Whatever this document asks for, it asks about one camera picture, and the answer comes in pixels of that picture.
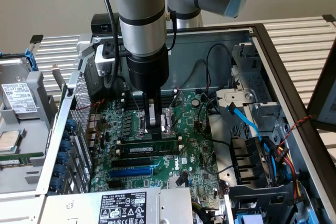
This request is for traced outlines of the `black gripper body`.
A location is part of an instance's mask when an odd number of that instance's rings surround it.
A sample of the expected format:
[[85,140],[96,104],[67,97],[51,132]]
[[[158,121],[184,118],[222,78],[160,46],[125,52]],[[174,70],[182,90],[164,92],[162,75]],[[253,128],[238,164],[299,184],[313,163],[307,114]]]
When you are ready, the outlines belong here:
[[166,47],[147,57],[127,56],[132,85],[145,94],[154,94],[169,77],[169,57]]

